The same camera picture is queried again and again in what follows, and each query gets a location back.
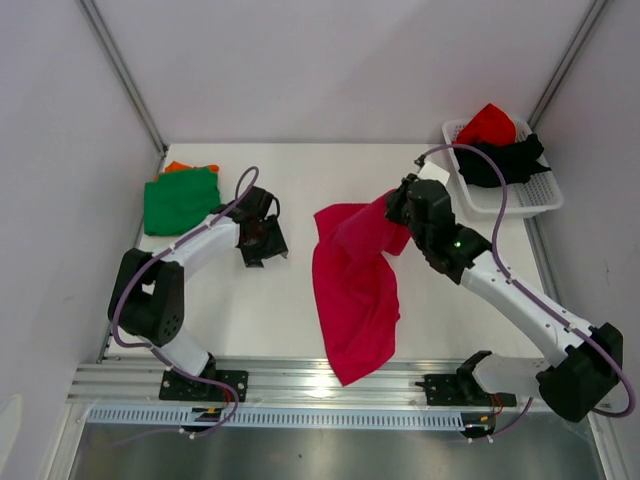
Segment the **pink t shirt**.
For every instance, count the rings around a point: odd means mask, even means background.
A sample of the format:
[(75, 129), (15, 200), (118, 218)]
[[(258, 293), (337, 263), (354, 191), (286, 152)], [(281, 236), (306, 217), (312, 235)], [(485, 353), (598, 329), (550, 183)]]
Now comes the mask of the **pink t shirt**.
[(410, 235), (385, 216), (386, 197), (341, 203), (314, 215), (312, 283), (328, 362), (343, 386), (384, 365), (396, 350), (397, 279), (385, 256)]

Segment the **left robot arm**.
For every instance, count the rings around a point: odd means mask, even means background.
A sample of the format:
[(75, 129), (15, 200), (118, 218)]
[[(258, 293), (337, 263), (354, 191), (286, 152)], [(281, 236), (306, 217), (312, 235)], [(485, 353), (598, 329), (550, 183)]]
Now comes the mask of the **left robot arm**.
[(122, 257), (108, 319), (116, 343), (145, 348), (182, 377), (182, 388), (197, 400), (216, 390), (216, 360), (187, 332), (187, 281), (214, 257), (237, 249), (247, 268), (262, 268), (288, 255), (279, 225), (281, 206), (272, 193), (252, 186), (216, 207), (193, 229), (156, 252), (138, 248)]

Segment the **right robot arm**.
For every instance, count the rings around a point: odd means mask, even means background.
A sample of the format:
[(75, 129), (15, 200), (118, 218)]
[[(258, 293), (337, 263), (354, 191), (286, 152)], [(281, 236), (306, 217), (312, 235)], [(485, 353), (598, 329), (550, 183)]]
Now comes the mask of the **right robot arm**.
[(540, 398), (559, 417), (577, 423), (623, 380), (623, 336), (600, 327), (519, 280), (495, 243), (457, 223), (445, 186), (415, 174), (386, 199), (386, 217), (407, 227), (438, 273), (489, 303), (531, 340), (539, 359), (480, 351), (459, 368), (458, 395), (479, 403), (493, 393)]

